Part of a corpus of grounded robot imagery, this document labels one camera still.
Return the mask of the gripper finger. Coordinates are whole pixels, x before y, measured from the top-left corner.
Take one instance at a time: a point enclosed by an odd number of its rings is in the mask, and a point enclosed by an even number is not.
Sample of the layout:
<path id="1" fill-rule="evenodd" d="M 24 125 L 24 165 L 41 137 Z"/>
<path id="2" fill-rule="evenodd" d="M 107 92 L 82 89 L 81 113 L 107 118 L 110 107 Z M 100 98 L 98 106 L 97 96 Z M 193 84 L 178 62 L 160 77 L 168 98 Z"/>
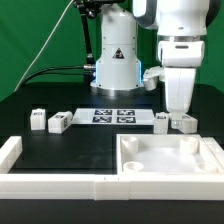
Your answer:
<path id="1" fill-rule="evenodd" d="M 170 118 L 170 121 L 171 121 L 171 127 L 173 129 L 177 129 L 178 128 L 178 120 L 173 116 L 172 113 L 169 114 L 169 118 Z"/>
<path id="2" fill-rule="evenodd" d="M 186 125 L 186 122 L 190 119 L 190 116 L 187 115 L 187 114 L 184 114 L 182 116 L 182 119 L 181 119 L 181 124 L 180 124 L 180 128 L 183 128 L 185 125 Z"/>

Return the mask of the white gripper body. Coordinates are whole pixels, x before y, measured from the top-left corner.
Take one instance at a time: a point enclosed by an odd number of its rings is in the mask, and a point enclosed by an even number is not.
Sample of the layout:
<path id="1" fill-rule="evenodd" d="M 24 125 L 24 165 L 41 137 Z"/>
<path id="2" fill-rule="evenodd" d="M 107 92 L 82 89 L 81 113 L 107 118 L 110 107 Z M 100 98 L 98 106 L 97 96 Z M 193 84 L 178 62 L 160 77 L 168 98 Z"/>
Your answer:
<path id="1" fill-rule="evenodd" d="M 158 44 L 158 58 L 165 75 L 166 108 L 176 119 L 181 119 L 189 110 L 204 49 L 203 41 L 160 41 Z"/>

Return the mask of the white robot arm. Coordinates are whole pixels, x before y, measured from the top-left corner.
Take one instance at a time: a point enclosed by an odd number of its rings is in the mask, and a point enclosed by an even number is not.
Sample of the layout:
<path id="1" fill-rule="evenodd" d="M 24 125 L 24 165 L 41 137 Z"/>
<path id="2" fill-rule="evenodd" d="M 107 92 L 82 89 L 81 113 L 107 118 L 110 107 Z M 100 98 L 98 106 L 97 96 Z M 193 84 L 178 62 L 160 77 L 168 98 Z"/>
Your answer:
<path id="1" fill-rule="evenodd" d="M 171 127 L 180 129 L 204 58 L 207 27 L 220 7 L 221 0 L 133 0 L 132 11 L 124 12 L 114 1 L 104 2 L 101 57 L 91 86 L 114 95 L 140 86 L 152 90 L 164 80 Z M 141 70 L 136 57 L 139 26 L 157 31 L 159 68 Z"/>

